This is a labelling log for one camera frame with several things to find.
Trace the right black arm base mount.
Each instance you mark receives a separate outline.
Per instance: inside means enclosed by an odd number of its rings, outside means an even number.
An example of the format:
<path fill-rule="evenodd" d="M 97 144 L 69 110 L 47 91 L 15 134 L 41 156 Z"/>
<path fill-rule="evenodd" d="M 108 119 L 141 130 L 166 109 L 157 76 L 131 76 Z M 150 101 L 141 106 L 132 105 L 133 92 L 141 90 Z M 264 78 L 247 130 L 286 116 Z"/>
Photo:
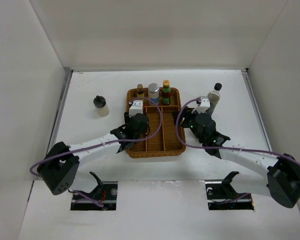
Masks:
<path fill-rule="evenodd" d="M 254 210 L 251 194 L 238 193 L 231 186 L 239 172 L 232 171 L 224 179 L 206 180 L 205 188 L 210 211 Z"/>

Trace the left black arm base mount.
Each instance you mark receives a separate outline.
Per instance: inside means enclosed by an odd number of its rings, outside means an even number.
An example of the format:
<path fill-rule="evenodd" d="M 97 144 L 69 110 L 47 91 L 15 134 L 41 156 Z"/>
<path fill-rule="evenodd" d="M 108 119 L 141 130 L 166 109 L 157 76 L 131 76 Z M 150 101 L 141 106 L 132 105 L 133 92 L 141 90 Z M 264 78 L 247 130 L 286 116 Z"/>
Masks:
<path fill-rule="evenodd" d="M 89 172 L 96 186 L 89 192 L 68 190 L 72 194 L 71 211 L 115 211 L 117 205 L 118 182 L 102 181 L 95 173 Z"/>

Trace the silver lid blue label jar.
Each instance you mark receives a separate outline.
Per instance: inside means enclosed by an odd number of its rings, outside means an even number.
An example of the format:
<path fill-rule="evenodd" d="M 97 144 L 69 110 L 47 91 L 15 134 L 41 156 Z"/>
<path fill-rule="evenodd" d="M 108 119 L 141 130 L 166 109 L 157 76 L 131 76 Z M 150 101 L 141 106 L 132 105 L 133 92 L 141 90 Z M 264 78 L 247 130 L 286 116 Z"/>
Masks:
<path fill-rule="evenodd" d="M 155 104 L 159 103 L 160 88 L 156 83 L 151 83 L 148 86 L 148 98 Z"/>

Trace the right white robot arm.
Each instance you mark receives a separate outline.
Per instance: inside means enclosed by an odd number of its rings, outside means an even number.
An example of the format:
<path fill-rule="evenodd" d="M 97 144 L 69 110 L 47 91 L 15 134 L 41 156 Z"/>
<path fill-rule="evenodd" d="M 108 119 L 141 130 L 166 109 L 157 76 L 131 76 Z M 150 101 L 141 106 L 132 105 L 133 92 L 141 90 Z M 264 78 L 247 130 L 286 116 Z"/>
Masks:
<path fill-rule="evenodd" d="M 234 162 L 262 176 L 262 180 L 232 179 L 231 172 L 222 180 L 221 190 L 227 199 L 234 200 L 239 192 L 270 196 L 278 204 L 293 208 L 300 199 L 300 162 L 289 154 L 228 146 L 230 138 L 216 130 L 212 117 L 197 108 L 184 106 L 172 113 L 176 128 L 190 129 L 199 142 L 198 149 L 218 159 Z"/>

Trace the cork top yellow label bottle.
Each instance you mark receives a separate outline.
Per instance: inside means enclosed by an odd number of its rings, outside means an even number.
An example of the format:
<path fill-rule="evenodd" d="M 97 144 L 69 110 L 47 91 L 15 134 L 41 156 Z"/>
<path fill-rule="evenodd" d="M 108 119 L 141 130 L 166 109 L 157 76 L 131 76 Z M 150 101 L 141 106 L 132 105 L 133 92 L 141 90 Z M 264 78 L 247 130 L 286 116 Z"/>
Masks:
<path fill-rule="evenodd" d="M 137 97 L 140 98 L 142 101 L 144 101 L 144 88 L 142 84 L 137 85 Z"/>

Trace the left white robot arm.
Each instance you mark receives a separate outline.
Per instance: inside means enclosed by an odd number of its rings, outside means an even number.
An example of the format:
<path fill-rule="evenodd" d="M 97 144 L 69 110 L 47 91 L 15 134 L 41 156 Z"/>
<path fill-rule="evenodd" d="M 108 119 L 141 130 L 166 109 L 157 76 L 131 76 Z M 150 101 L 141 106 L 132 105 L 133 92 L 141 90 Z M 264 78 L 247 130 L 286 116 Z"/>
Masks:
<path fill-rule="evenodd" d="M 78 190 L 90 199 L 97 199 L 102 194 L 100 179 L 93 172 L 87 174 L 78 169 L 93 160 L 133 147 L 134 141 L 145 136 L 148 130 L 148 116 L 138 113 L 98 139 L 74 145 L 58 142 L 45 156 L 49 161 L 39 164 L 37 172 L 55 196 L 67 190 Z"/>

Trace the steel top glass grinder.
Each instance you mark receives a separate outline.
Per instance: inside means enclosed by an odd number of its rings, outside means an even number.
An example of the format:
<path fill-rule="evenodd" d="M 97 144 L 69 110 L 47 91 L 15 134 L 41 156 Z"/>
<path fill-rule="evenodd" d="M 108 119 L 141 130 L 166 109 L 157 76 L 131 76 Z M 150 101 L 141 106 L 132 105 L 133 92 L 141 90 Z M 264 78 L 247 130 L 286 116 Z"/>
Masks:
<path fill-rule="evenodd" d="M 196 138 L 196 142 L 201 143 L 201 135 L 196 133 L 194 136 Z"/>

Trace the yellow cap green label bottle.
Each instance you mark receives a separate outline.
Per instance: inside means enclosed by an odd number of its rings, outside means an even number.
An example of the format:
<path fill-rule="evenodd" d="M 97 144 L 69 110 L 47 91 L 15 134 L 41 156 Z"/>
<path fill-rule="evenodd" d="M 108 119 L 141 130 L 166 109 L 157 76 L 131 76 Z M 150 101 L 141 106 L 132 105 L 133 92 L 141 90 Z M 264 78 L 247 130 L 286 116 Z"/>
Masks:
<path fill-rule="evenodd" d="M 170 97 L 171 97 L 171 89 L 170 89 L 170 81 L 163 80 L 163 86 L 161 89 L 161 97 L 162 97 L 162 104 L 169 105 L 170 104 Z"/>

